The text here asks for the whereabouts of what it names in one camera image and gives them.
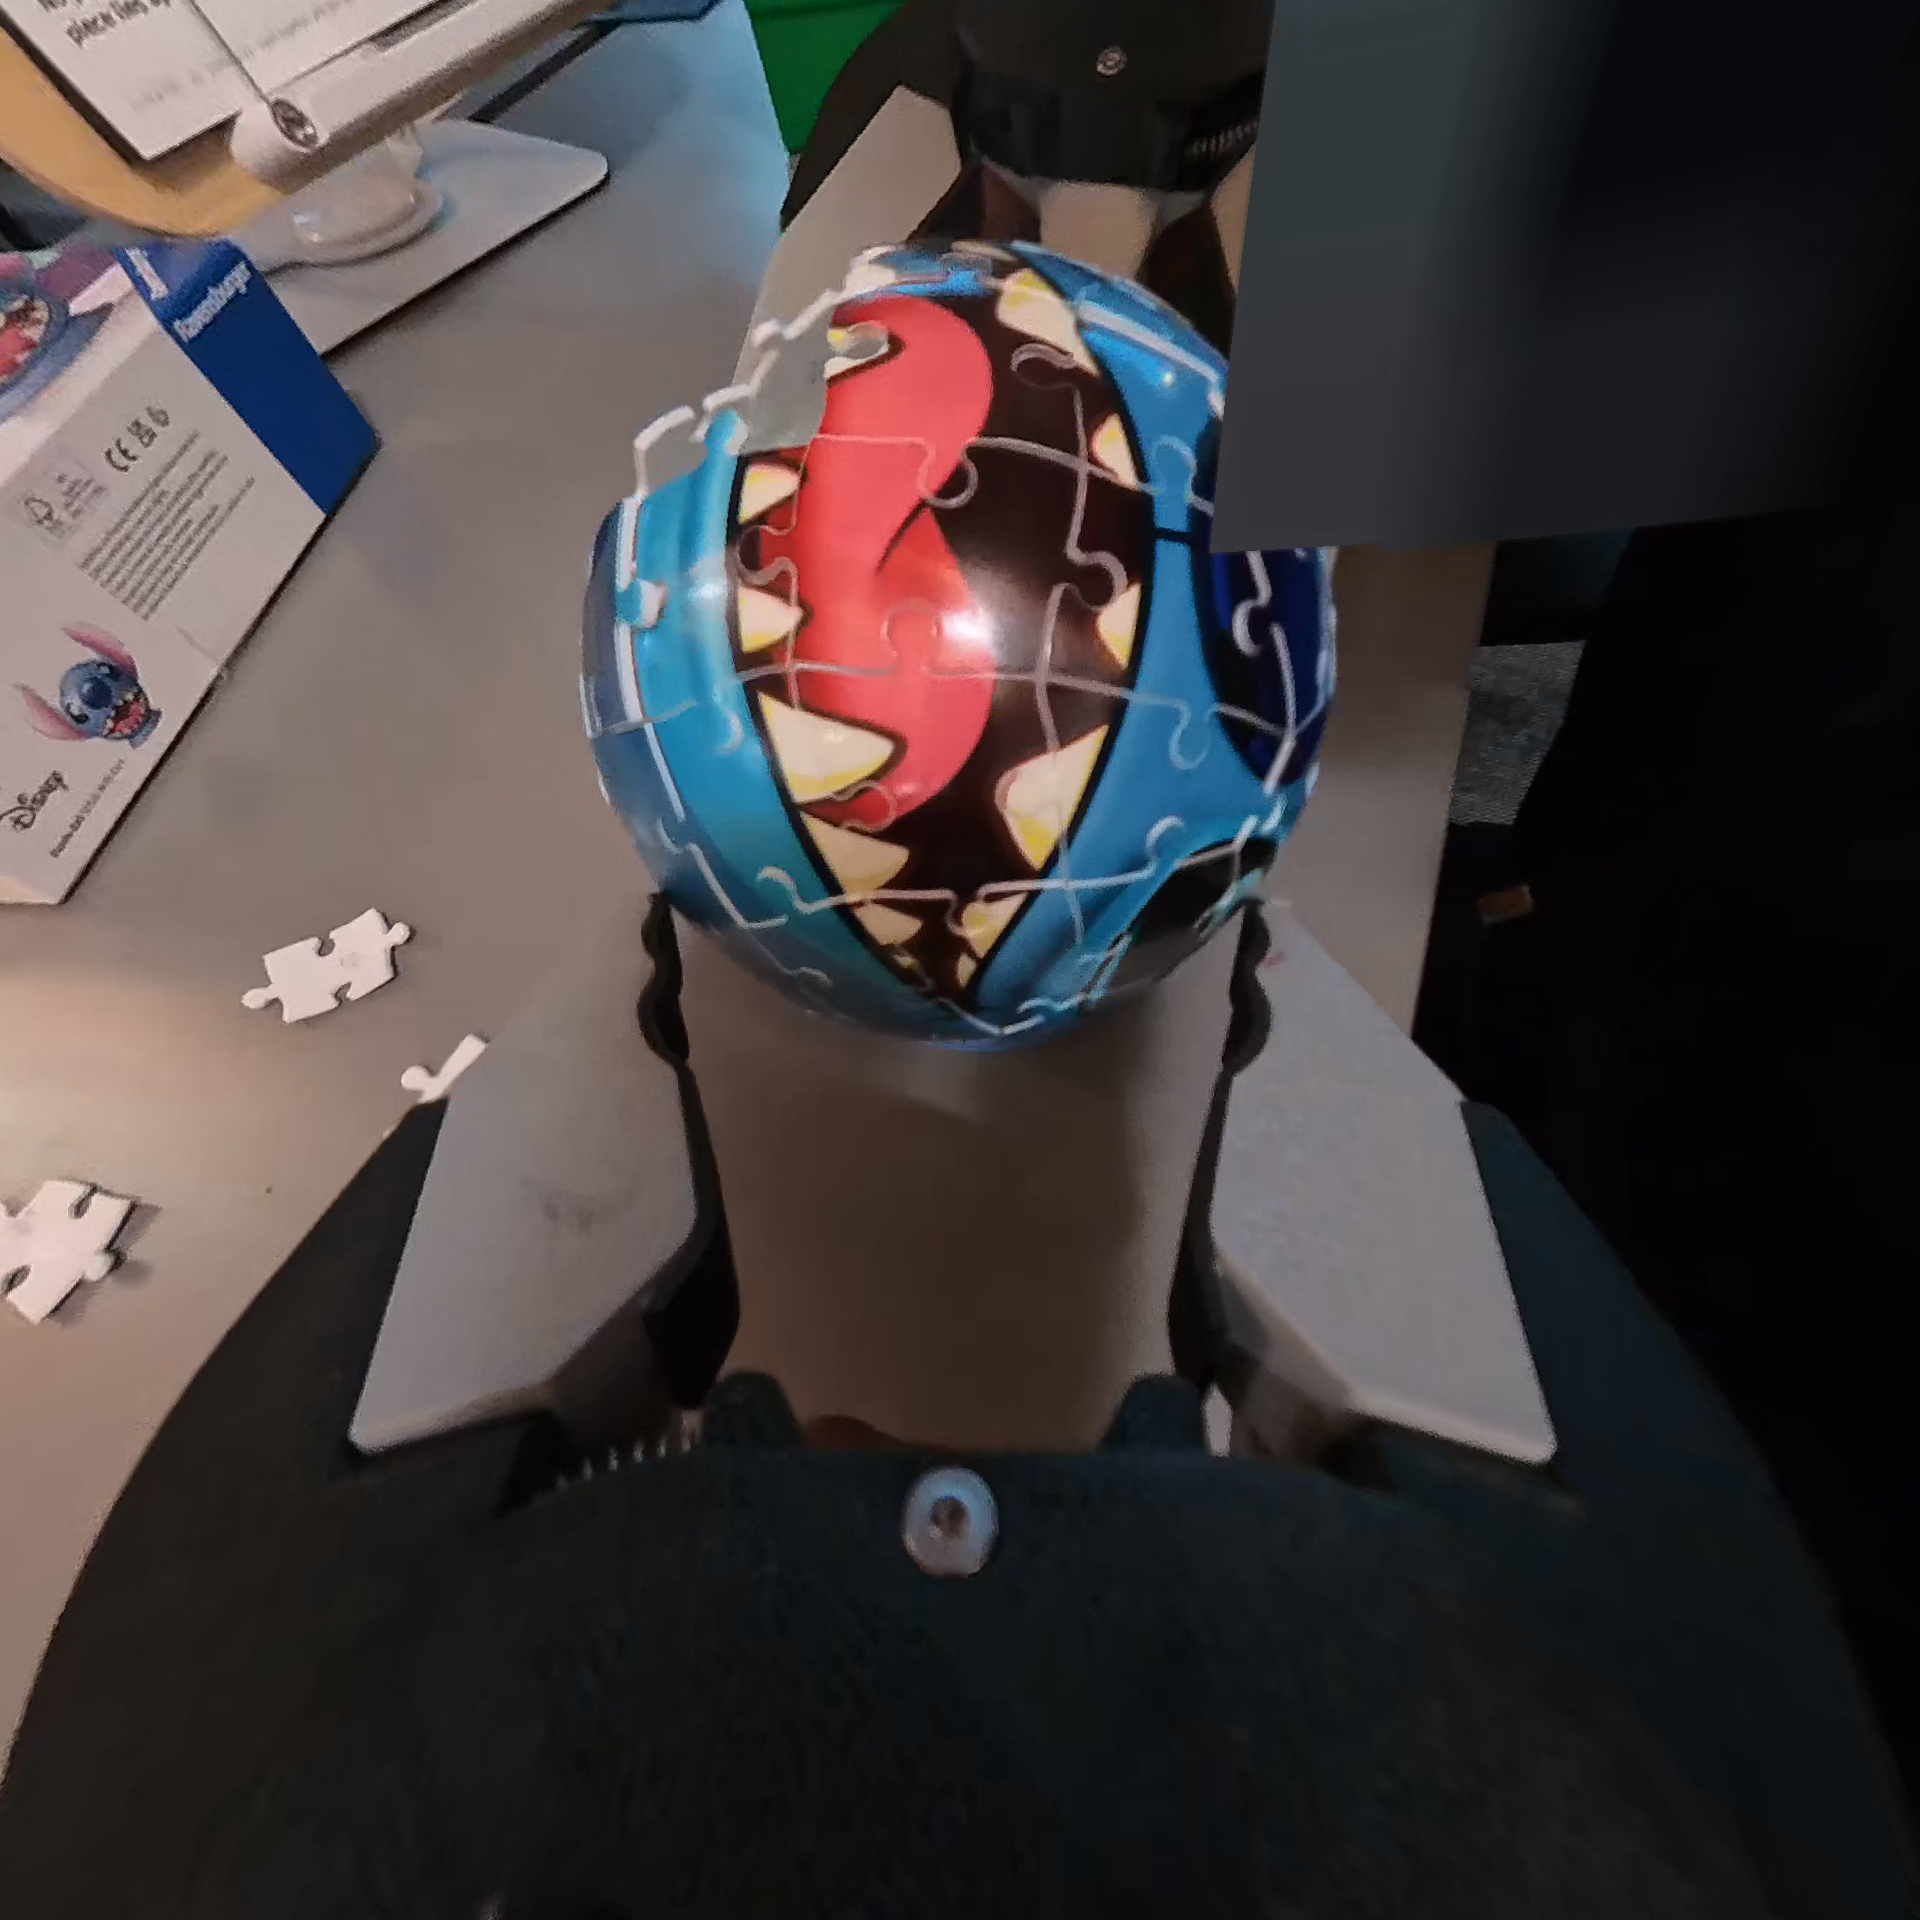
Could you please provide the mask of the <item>blue puzzle ball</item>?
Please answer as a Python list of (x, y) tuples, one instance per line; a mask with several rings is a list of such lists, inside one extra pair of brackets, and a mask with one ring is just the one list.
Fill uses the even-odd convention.
[(823, 1016), (1109, 1012), (1261, 894), (1336, 613), (1215, 545), (1227, 371), (1037, 245), (874, 249), (638, 435), (582, 724), (678, 921)]

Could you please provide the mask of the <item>round wooden board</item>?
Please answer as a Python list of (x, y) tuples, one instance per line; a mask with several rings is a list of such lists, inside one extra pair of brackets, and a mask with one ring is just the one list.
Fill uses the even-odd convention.
[(3, 26), (3, 161), (51, 198), (136, 234), (235, 234), (287, 194), (228, 153), (227, 128), (143, 161), (102, 133), (52, 70)]

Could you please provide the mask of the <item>white instruction sheet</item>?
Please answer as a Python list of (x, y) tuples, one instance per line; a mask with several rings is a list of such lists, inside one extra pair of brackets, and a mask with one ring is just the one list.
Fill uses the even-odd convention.
[(4, 2), (4, 32), (124, 152), (155, 161), (228, 123), (322, 152), (436, 105), (595, 12), (589, 2)]

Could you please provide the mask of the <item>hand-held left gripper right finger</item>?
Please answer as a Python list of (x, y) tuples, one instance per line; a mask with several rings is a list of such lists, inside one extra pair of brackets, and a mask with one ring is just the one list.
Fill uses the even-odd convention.
[(1555, 1428), (1461, 1092), (1287, 912), (1230, 945), (1230, 1025), (1168, 1301), (1230, 1451), (1389, 1428), (1547, 1462)]

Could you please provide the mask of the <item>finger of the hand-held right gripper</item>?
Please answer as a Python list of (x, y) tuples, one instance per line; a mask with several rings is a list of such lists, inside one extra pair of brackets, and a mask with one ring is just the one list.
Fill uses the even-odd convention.
[(781, 286), (838, 286), (878, 249), (1035, 242), (1037, 210), (988, 163), (965, 161), (952, 112), (896, 86), (805, 198), (784, 214)]
[(1220, 357), (1232, 355), (1255, 163), (1239, 158), (1198, 204), (1164, 222), (1142, 257), (1142, 286)]

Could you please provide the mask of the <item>green panel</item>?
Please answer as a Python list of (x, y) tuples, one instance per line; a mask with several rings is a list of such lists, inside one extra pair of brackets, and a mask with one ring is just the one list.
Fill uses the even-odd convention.
[(762, 73), (788, 158), (814, 131), (826, 93), (901, 2), (748, 2)]

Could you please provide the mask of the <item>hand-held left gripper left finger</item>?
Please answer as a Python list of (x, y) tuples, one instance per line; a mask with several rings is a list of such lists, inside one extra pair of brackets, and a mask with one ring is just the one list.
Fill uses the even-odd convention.
[(520, 1418), (581, 1454), (685, 1445), (739, 1281), (682, 990), (669, 900), (621, 906), (443, 1094), (358, 1451)]

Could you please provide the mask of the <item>colourful puzzle box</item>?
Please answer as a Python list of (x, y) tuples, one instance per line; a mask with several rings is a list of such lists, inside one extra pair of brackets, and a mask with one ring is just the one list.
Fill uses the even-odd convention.
[(59, 906), (378, 452), (235, 245), (3, 257), (3, 900)]

